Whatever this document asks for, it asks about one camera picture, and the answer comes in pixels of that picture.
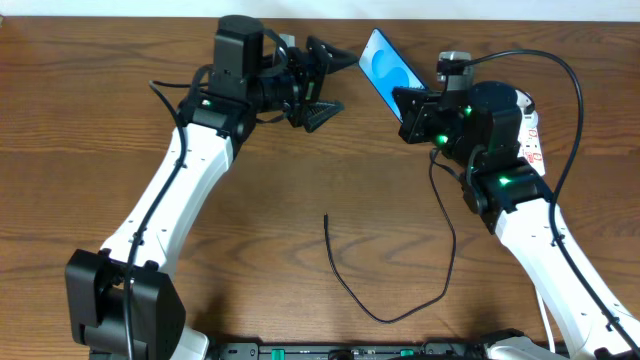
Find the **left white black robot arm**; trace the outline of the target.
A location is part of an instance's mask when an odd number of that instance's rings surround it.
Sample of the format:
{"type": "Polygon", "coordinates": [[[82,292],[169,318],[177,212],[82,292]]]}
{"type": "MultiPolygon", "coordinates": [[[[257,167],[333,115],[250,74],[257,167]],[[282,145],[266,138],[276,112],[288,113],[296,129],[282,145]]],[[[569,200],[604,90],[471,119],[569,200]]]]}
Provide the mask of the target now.
{"type": "Polygon", "coordinates": [[[214,185],[259,124],[313,132],[339,113],[321,99],[325,78],[355,54],[317,37],[297,47],[249,16],[219,20],[213,59],[179,104],[164,159],[120,227],[65,268],[74,341],[93,359],[203,360],[210,338],[188,326],[173,279],[186,237],[214,185]]]}

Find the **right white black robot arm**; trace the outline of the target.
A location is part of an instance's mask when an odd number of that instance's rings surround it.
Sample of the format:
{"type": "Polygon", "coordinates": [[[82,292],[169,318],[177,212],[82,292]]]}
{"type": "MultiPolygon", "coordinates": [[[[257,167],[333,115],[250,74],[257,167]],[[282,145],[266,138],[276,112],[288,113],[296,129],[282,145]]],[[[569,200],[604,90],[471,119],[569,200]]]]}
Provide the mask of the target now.
{"type": "Polygon", "coordinates": [[[401,137],[430,142],[463,171],[463,198],[517,259],[572,359],[636,359],[639,321],[577,244],[546,184],[530,96],[485,81],[432,92],[397,87],[401,137]]]}

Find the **blue screen Samsung smartphone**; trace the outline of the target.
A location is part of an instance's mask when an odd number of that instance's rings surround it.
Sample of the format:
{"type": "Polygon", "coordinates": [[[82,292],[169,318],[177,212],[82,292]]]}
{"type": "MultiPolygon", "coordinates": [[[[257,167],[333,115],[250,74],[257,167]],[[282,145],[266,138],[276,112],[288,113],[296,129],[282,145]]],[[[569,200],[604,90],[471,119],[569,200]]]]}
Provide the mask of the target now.
{"type": "Polygon", "coordinates": [[[400,123],[403,120],[392,95],[393,89],[428,88],[379,28],[372,30],[360,55],[358,66],[400,123]]]}

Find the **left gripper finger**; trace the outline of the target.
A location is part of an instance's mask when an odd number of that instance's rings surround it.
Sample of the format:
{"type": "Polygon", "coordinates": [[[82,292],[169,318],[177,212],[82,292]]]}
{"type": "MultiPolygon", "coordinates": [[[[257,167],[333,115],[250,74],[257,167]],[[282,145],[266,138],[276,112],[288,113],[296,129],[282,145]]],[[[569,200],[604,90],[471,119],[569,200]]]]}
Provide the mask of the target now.
{"type": "Polygon", "coordinates": [[[308,133],[312,133],[344,109],[344,105],[339,101],[311,103],[306,106],[302,113],[302,126],[308,133]]]}
{"type": "Polygon", "coordinates": [[[356,54],[338,49],[315,36],[307,38],[306,47],[316,67],[326,75],[345,69],[359,61],[356,54]]]}

